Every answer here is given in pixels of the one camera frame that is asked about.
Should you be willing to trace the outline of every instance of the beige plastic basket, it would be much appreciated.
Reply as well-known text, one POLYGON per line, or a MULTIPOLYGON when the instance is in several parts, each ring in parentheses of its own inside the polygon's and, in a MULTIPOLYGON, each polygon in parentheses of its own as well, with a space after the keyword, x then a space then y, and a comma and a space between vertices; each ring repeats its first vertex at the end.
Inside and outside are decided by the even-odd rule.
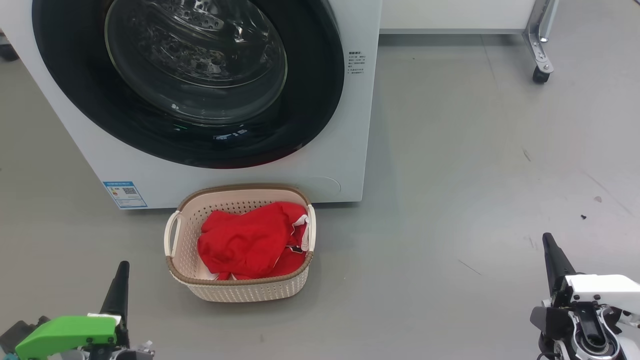
POLYGON ((173 277, 185 284, 196 296, 215 302, 254 302, 276 300, 297 294, 307 281, 309 263, 316 246, 316 212, 299 191, 286 186, 239 185, 205 189, 194 193, 180 204, 164 229, 164 253, 173 277), (307 250, 304 264, 292 274, 255 280, 211 280, 212 275, 198 255, 200 228, 215 210, 244 214, 276 201, 288 201, 307 208, 308 231, 303 237, 307 250), (175 234, 173 246, 171 235, 175 234))

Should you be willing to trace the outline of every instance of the red cloth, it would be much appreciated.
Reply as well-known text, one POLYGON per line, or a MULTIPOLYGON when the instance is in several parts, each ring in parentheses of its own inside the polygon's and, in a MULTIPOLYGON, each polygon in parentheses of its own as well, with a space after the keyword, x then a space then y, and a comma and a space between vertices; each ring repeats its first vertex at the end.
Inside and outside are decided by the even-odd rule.
POLYGON ((296 271, 305 255, 290 247, 300 247, 306 222, 303 206, 274 202, 243 215, 214 211, 202 224, 198 239, 200 258, 219 280, 233 274, 236 279, 259 279, 296 271))

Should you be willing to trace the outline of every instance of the floor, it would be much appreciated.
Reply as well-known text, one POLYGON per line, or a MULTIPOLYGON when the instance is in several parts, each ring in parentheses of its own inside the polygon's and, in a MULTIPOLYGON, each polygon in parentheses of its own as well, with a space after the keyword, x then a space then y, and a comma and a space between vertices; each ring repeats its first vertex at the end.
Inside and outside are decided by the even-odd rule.
POLYGON ((364 200, 319 206, 305 289, 260 304, 171 278, 170 211, 117 210, 0 63, 0 328, 97 311, 127 259, 158 360, 535 359, 544 232, 578 271, 640 281, 640 6, 563 0, 552 35, 544 86, 518 37, 381 37, 364 200))

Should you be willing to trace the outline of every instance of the brown basket rim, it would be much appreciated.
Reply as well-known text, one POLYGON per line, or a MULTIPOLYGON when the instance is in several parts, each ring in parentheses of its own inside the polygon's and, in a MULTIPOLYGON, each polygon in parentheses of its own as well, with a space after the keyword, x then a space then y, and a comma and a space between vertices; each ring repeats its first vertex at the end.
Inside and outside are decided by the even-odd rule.
POLYGON ((180 203, 180 205, 178 205, 176 210, 182 211, 182 209, 184 209, 184 207, 191 200, 201 195, 205 195, 208 193, 233 192, 233 191, 239 191, 239 190, 285 190, 285 191, 295 193, 296 195, 299 195, 302 199, 304 199, 307 205, 311 205, 311 202, 309 201, 307 196, 301 193, 300 190, 298 190, 293 186, 288 186, 284 184, 239 184, 239 185, 216 186, 214 188, 206 188, 206 189, 202 189, 197 192, 194 192, 191 195, 187 196, 186 199, 184 199, 180 203))
POLYGON ((169 266, 169 271, 171 274, 178 279, 189 285, 208 285, 208 286, 240 286, 240 285, 260 285, 260 284, 270 284, 272 282, 280 282, 291 280, 294 277, 302 274, 311 263, 311 259, 314 257, 313 251, 308 251, 307 256, 305 257, 305 262, 294 272, 289 275, 276 276, 276 277, 265 277, 263 279, 253 279, 253 280, 204 280, 204 279, 194 279, 192 277, 188 277, 180 274, 178 269, 176 269, 173 264, 173 258, 171 256, 166 257, 166 264, 169 266))

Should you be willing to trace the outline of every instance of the washing machine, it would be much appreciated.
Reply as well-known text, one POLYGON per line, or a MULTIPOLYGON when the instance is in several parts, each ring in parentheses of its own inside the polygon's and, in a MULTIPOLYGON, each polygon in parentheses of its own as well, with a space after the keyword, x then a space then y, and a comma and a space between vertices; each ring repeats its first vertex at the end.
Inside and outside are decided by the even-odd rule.
POLYGON ((247 183, 353 202, 381 2, 0 0, 0 26, 119 208, 247 183))

